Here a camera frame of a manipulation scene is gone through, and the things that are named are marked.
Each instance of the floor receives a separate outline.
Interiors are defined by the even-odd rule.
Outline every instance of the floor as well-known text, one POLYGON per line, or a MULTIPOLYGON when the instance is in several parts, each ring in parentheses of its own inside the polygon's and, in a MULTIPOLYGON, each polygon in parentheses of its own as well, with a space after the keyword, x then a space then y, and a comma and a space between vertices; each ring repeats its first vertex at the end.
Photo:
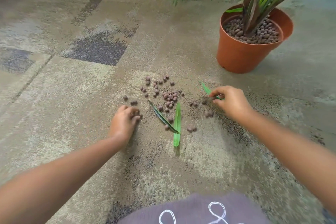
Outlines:
POLYGON ((211 104, 188 103, 200 102, 200 82, 239 87, 258 111, 336 151, 336 0, 283 2, 293 35, 248 74, 215 59, 219 18, 237 2, 0 0, 0 184, 106 137, 128 95, 143 113, 130 144, 49 223, 111 224, 194 192, 229 191, 273 223, 321 223, 318 200, 250 133, 211 104), (145 76, 166 73, 185 92, 178 149, 139 90, 145 76))

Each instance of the left hand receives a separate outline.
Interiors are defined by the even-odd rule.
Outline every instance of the left hand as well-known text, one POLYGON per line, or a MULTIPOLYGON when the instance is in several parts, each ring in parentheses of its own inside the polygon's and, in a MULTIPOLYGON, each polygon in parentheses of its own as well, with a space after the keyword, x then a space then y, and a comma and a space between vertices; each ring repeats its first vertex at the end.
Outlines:
POLYGON ((140 119, 139 109, 136 107, 129 107, 122 105, 114 115, 108 137, 113 137, 120 142, 120 146, 127 145, 129 139, 132 136, 134 127, 137 121, 140 119))

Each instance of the expanded clay ball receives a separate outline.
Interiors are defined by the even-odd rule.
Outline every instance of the expanded clay ball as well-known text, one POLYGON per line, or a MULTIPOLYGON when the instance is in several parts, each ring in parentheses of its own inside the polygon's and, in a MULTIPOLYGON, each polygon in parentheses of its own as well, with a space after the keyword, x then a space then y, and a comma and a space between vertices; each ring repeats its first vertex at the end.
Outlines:
POLYGON ((213 116, 213 110, 210 109, 210 110, 208 111, 208 113, 209 113, 209 116, 210 116, 210 117, 213 116))

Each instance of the forearm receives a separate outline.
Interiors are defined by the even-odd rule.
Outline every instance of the forearm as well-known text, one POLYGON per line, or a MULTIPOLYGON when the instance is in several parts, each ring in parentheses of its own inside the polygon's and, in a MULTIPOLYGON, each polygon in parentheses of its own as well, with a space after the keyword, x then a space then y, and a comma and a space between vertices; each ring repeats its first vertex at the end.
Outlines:
POLYGON ((336 215, 336 155, 255 111, 239 123, 336 215))
POLYGON ((101 140, 16 176, 0 188, 0 223, 45 223, 118 150, 101 140))

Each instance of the small pebble pile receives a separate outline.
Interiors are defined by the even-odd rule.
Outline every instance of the small pebble pile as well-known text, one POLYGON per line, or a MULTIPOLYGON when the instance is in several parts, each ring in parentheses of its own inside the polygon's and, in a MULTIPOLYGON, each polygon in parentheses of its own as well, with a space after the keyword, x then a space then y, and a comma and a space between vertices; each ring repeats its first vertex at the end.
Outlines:
POLYGON ((271 44, 279 41, 279 32, 267 16, 250 37, 244 36, 243 17, 230 20, 223 25, 225 32, 232 38, 247 44, 271 44))
MULTIPOLYGON (((153 81, 153 86, 154 86, 154 93, 153 93, 153 98, 157 98, 159 96, 159 86, 158 85, 162 85, 163 82, 167 82, 167 80, 169 80, 169 74, 166 74, 165 76, 163 76, 163 79, 162 80, 154 80, 153 81)), ((149 76, 146 76, 145 77, 145 84, 146 86, 149 86, 151 84, 151 78, 149 76)), ((170 86, 175 86, 175 82, 170 82, 170 86)), ((149 97, 149 94, 147 92, 147 88, 145 86, 141 86, 140 87, 140 91, 144 93, 144 97, 145 98, 148 98, 149 97)), ((162 98, 164 99, 165 101, 165 104, 164 105, 159 105, 157 107, 157 109, 160 111, 160 112, 166 112, 166 113, 169 113, 170 109, 173 108, 173 106, 175 106, 175 104, 178 102, 179 100, 179 97, 183 97, 185 96, 185 93, 182 91, 182 90, 172 90, 172 91, 167 91, 167 92, 163 92, 161 94, 162 98)), ((127 95, 124 95, 123 96, 123 99, 125 101, 128 100, 128 96, 127 95)), ((131 105, 137 105, 138 102, 136 100, 132 100, 131 102, 131 105)), ((207 98, 203 98, 201 103, 203 105, 206 105, 207 104, 207 98)), ((191 107, 198 107, 198 102, 197 101, 191 101, 189 103, 189 105, 191 107)), ((212 117, 214 115, 214 112, 212 110, 205 110, 204 111, 204 116, 205 117, 212 117)), ((167 119, 170 123, 173 123, 174 122, 174 118, 168 118, 167 119)), ((187 130, 189 132, 195 132, 197 130, 196 126, 195 125, 189 125, 187 127, 187 130)))

